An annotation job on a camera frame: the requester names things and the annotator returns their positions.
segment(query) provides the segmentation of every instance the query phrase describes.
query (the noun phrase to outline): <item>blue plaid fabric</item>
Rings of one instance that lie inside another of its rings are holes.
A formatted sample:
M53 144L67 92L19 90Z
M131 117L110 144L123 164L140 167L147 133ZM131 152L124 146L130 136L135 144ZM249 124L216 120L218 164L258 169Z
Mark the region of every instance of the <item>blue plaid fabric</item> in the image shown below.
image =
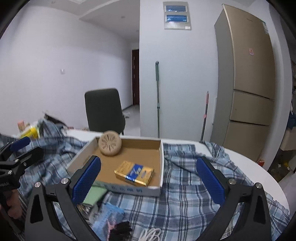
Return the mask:
M44 158L29 167L21 178L20 193L26 203L35 182L45 185L58 183L63 177L69 177L66 166L85 142L63 136L61 126L48 121L44 125L44 138L34 140L24 152L34 146L41 146ZM13 141L13 138L0 135L0 146ZM234 165L224 148L204 142L212 154L210 161L214 168L219 169L227 178L234 178L238 183L253 185L244 173ZM160 228L161 240L196 240L211 222L219 209L213 203L196 172L196 160L201 154L195 151L194 145L164 145L164 180L159 198L132 196L109 192L104 202L110 202L125 210L125 219L130 221L133 229L131 241L137 241L143 229ZM285 229L290 218L288 210L266 193L271 216L272 240L275 240ZM238 219L242 204L227 227L223 238L231 234ZM72 236L71 231L58 206L58 217L65 233Z

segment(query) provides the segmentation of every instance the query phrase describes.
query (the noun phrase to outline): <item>white table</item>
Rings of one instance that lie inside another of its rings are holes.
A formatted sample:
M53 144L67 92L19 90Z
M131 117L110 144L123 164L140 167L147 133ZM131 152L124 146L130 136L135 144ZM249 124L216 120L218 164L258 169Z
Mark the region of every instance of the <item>white table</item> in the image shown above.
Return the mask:
M90 141L94 137L100 136L101 133L71 129L67 130L66 135L75 137L81 141ZM162 140L164 143L169 144L193 144L195 145L196 152L202 153L203 155L208 157L212 156L207 147L199 142L172 139ZM266 192L268 192L275 200L277 200L280 204L282 204L285 208L289 210L289 204L283 190L266 170L241 154L238 154L229 149L225 149L225 152L229 155L230 159L247 175L247 177L251 179L252 182L261 183Z

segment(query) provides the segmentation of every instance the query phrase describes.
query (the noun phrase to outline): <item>green cloth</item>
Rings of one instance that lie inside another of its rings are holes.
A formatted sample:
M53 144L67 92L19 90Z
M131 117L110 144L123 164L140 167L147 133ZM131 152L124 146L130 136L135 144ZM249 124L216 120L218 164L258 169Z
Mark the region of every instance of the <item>green cloth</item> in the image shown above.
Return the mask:
M92 186L83 203L94 206L96 202L100 200L106 192L107 189L105 188Z

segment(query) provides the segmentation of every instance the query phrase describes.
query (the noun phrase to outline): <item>metal screw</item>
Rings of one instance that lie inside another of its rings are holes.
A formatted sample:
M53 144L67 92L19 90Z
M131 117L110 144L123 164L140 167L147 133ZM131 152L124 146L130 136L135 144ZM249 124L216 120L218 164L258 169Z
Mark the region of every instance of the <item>metal screw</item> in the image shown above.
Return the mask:
M69 179L68 178L63 178L62 180L61 180L61 183L62 184L67 184L69 182Z
M256 183L255 186L256 186L257 188L259 188L259 189L262 188L262 184L261 184L261 183Z
M233 178L230 178L229 180L228 180L228 182L229 182L229 184L231 184L231 185L235 185L237 182L236 182L236 180L234 180Z
M35 186L36 188L40 187L40 186L41 186L41 182L36 182L34 186Z

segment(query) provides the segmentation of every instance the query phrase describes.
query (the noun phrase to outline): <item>white cord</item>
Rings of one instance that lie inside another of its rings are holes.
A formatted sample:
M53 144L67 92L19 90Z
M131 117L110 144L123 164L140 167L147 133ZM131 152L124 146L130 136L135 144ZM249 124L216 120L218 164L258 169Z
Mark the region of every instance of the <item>white cord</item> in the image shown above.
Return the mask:
M160 241L160 237L159 237L160 234L161 234L161 229L150 229L150 230L144 229L141 232L138 241L154 241L156 239Z

